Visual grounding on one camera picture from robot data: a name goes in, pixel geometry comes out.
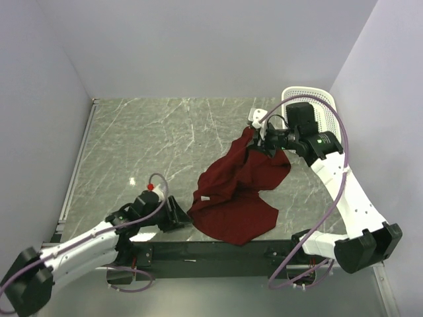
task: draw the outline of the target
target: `red cloth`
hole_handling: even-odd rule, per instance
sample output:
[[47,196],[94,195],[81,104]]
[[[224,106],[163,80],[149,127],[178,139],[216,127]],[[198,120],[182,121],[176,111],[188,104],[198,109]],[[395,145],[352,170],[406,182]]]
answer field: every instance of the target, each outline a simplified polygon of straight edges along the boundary
[[291,169],[283,151],[270,158],[247,150],[253,134],[254,130],[246,127],[229,152],[201,174],[188,211],[198,230],[236,245],[275,227],[278,210],[262,201],[258,191],[273,190]]

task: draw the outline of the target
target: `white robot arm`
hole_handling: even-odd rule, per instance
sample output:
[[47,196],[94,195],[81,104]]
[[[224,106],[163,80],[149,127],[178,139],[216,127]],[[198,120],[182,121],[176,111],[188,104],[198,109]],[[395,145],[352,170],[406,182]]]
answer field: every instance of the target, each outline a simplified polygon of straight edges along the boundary
[[309,234],[305,230],[293,235],[292,240],[300,243],[305,254],[336,260],[344,271],[354,273],[386,260],[403,234],[397,224],[388,224],[367,198],[350,167],[345,167],[346,153],[335,135],[319,132],[314,111],[308,102],[291,103],[286,106],[286,129],[275,129],[268,122],[266,110],[253,108],[249,123],[256,132],[249,146],[270,156],[280,149],[295,150],[321,179],[333,200],[343,188],[336,206],[346,234],[317,230]]
[[[167,184],[162,183],[145,190],[133,203],[122,206],[80,236],[40,252],[34,248],[24,250],[4,276],[1,290],[19,317],[31,316],[52,295],[84,274],[101,266],[131,262],[136,250],[130,238],[141,227],[157,225],[167,232],[187,223],[191,220],[174,197],[167,196]],[[11,312],[0,310],[0,314]]]

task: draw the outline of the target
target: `marble surface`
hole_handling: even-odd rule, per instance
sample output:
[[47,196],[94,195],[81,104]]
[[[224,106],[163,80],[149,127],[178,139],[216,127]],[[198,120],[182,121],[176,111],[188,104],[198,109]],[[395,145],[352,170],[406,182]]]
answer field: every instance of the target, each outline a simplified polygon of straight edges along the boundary
[[[171,195],[187,211],[198,177],[241,135],[252,107],[271,109],[275,98],[135,98],[98,100],[87,144],[75,179],[75,191],[62,241],[102,221],[145,189],[148,177],[160,172],[169,181]],[[279,209],[276,228],[257,240],[291,238],[311,228],[332,199],[310,168],[287,153],[292,169],[274,190],[261,192]],[[336,211],[321,231],[345,233]],[[137,240],[213,240],[193,226],[162,233],[143,228]]]

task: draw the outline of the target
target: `purple cable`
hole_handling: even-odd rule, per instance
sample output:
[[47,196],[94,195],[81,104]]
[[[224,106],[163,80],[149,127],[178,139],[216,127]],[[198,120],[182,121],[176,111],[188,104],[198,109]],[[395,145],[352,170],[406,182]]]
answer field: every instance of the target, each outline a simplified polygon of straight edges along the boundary
[[[140,222],[142,222],[142,221],[145,221],[145,220],[147,220],[147,219],[150,219],[152,216],[154,216],[156,213],[158,213],[159,212],[159,210],[164,206],[164,204],[166,203],[166,200],[167,200],[167,198],[168,198],[168,196],[169,196],[169,185],[167,184],[167,181],[165,180],[165,177],[162,175],[162,174],[159,174],[159,173],[152,173],[152,175],[150,176],[150,178],[149,178],[149,183],[151,183],[151,180],[152,180],[152,178],[154,177],[154,176],[158,176],[158,177],[160,177],[161,179],[162,179],[162,181],[163,181],[163,183],[164,183],[164,185],[165,185],[165,193],[164,193],[164,196],[165,196],[165,198],[164,198],[164,200],[162,200],[162,202],[160,202],[160,204],[159,204],[159,206],[156,208],[156,210],[154,210],[152,213],[150,213],[149,215],[147,215],[147,216],[145,216],[145,217],[143,217],[143,218],[140,218],[140,219],[137,219],[137,220],[134,220],[134,221],[130,221],[130,222],[128,222],[128,223],[122,223],[121,225],[117,225],[117,226],[115,226],[115,227],[110,227],[110,228],[106,228],[106,229],[103,229],[103,230],[100,230],[100,231],[98,231],[96,234],[95,234],[95,236],[98,236],[98,235],[100,235],[100,234],[104,234],[104,233],[106,233],[106,232],[110,232],[110,231],[113,231],[113,230],[116,230],[116,229],[119,229],[119,228],[123,228],[123,227],[127,227],[127,226],[131,226],[131,225],[136,225],[136,224],[138,224],[138,223],[140,223]],[[91,240],[92,238],[94,238],[94,236],[93,235],[89,235],[89,236],[86,236],[86,237],[84,237],[84,238],[82,238],[82,239],[80,239],[80,241],[76,241],[75,243],[73,243],[73,244],[71,244],[70,246],[68,246],[68,247],[66,247],[66,248],[63,248],[63,249],[61,249],[60,251],[58,251],[57,252],[57,255],[60,255],[60,254],[63,254],[63,253],[65,253],[65,252],[67,252],[67,251],[70,251],[70,250],[72,250],[72,249],[74,249],[74,248],[76,248],[76,247],[78,247],[78,246],[80,246],[80,245],[82,245],[82,244],[84,244],[84,243],[86,243],[87,241],[89,241],[89,240]],[[40,260],[38,260],[38,261],[35,261],[34,263],[32,263],[32,264],[30,264],[30,265],[28,265],[28,266],[26,266],[26,267],[24,267],[23,269],[20,269],[19,271],[17,271],[15,274],[13,274],[7,281],[6,281],[6,283],[0,288],[0,298],[3,296],[3,294],[5,293],[5,291],[6,291],[6,289],[7,289],[7,287],[9,287],[10,286],[10,284],[12,284],[13,283],[13,281],[15,280],[15,279],[17,279],[18,277],[20,277],[22,274],[25,274],[27,271],[29,271],[30,269],[32,269],[32,268],[34,268],[34,267],[36,267],[37,265],[40,265],[40,264],[42,264],[42,263],[44,263],[44,262],[46,262],[46,261],[49,261],[49,260],[51,260],[52,258],[54,258],[54,255],[53,254],[51,254],[51,255],[49,255],[49,256],[46,256],[44,259],[40,259]],[[139,271],[139,273],[141,273],[141,274],[144,274],[144,275],[147,275],[148,273],[147,272],[144,272],[144,271]],[[0,314],[2,314],[2,315],[13,315],[15,312],[6,312],[6,311],[4,311],[4,310],[2,310],[1,308],[0,308]]]
[[[324,266],[325,264],[327,264],[329,262],[329,259],[325,259],[325,260],[323,260],[321,263],[319,263],[319,264],[317,264],[316,266],[314,266],[314,267],[312,267],[311,269],[309,269],[308,271],[306,271],[305,273],[308,275],[308,274],[310,274],[310,273],[312,273],[313,271],[315,271],[316,269],[319,269],[320,267],[322,267],[322,266]],[[329,274],[329,272],[331,271],[331,269],[332,269],[332,266],[334,265],[334,263],[335,263],[335,260],[332,260],[331,262],[330,262],[330,264],[329,264],[329,267],[328,267],[328,269],[326,270],[326,272],[322,275],[322,277],[320,278],[320,279],[318,279],[317,281],[315,281],[315,282],[313,282],[312,284],[310,284],[310,285],[306,285],[305,286],[305,288],[306,289],[309,289],[309,288],[311,288],[311,287],[314,287],[314,286],[316,286],[317,284],[319,284],[321,281],[323,281],[324,279],[325,279],[325,277],[326,276],[328,276],[328,274]],[[291,283],[293,283],[293,282],[295,282],[295,281],[298,281],[299,279],[301,279],[301,277],[298,275],[298,276],[296,276],[296,277],[294,277],[293,279],[290,279],[289,281],[288,281],[288,285],[291,285]]]
[[124,266],[111,266],[111,265],[106,265],[105,267],[107,267],[108,269],[117,269],[119,271],[128,271],[128,272],[134,272],[134,273],[140,273],[142,275],[147,276],[150,280],[148,282],[148,284],[140,289],[120,289],[117,286],[114,285],[110,285],[111,288],[116,289],[119,292],[122,293],[138,293],[138,292],[142,292],[145,291],[146,289],[148,289],[151,284],[153,284],[153,281],[155,280],[154,276],[146,271],[142,271],[140,269],[131,269],[130,267],[124,267]]
[[[340,130],[341,130],[341,134],[342,134],[342,139],[343,139],[343,143],[344,143],[344,168],[348,167],[348,155],[350,152],[349,146],[348,146],[348,136],[346,134],[346,129],[345,126],[340,118],[340,116],[338,115],[338,113],[334,110],[334,108],[332,108],[332,106],[324,101],[323,99],[313,96],[311,94],[298,94],[297,96],[292,96],[286,99],[283,99],[278,105],[276,105],[272,110],[270,110],[260,121],[259,123],[262,123],[264,120],[266,120],[267,118],[269,118],[270,115],[272,115],[273,112],[275,112],[282,104],[285,104],[286,102],[289,102],[291,100],[294,99],[298,99],[298,98],[311,98],[314,99],[322,104],[324,104],[335,116],[336,120],[339,123],[340,126]],[[280,283],[279,285],[272,285],[273,281],[275,280],[275,278],[279,275],[279,273],[281,272],[281,270],[283,270],[283,268],[288,264],[288,262],[293,258],[293,256],[295,255],[295,253],[297,253],[297,251],[302,247],[302,245],[305,243],[305,241],[307,241],[307,239],[328,219],[328,217],[332,214],[332,212],[335,210],[336,205],[338,205],[338,202],[340,201],[341,197],[342,197],[342,193],[344,192],[345,189],[345,184],[346,184],[346,173],[342,174],[342,179],[341,179],[341,185],[339,187],[339,191],[338,194],[336,195],[333,204],[329,207],[329,210],[323,215],[322,219],[304,236],[304,238],[294,247],[294,249],[292,249],[292,251],[288,254],[288,256],[286,257],[286,259],[279,265],[279,267],[275,270],[275,272],[272,274],[272,276],[269,278],[268,281],[268,288],[269,289],[280,289],[282,287],[288,286],[288,285],[292,285],[293,281],[297,281],[298,279],[301,279],[302,277],[310,274],[311,272],[315,271],[316,269],[318,269],[320,266],[322,266],[325,261],[323,261],[322,263],[320,263],[319,265],[316,265],[315,267],[312,267],[311,269],[309,269],[308,271],[298,275],[297,277],[293,278],[292,280],[286,281],[284,283]],[[323,275],[323,277],[318,281],[319,283],[323,280],[323,278],[325,278],[327,276],[327,274],[329,273],[330,269],[328,269],[327,273]]]

